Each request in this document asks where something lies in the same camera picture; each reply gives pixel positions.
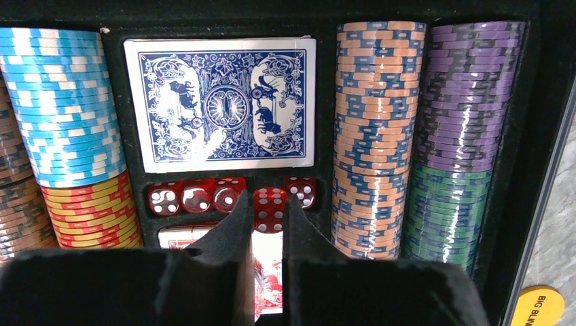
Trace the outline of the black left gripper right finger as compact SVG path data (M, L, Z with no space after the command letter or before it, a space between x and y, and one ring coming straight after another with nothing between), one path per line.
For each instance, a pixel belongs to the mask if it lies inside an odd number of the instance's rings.
M487 325L474 283L441 262L351 259L292 196L284 219L286 325Z

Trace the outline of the red translucent die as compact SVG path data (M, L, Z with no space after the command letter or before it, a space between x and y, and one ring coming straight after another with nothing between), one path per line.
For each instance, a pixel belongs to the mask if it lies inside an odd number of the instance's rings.
M279 187L263 187L253 195L254 229L255 231L273 234L283 231L288 196Z

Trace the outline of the yellow big blind button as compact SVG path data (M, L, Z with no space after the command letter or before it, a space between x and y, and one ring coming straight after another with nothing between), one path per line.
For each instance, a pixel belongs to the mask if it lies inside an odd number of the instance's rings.
M511 326L553 326L565 309L562 295L553 287L538 285L520 292Z

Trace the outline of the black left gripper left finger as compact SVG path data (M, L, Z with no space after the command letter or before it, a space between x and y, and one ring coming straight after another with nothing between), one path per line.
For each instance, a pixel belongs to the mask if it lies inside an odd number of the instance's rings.
M186 249L44 249L1 269L2 325L251 325L253 206Z

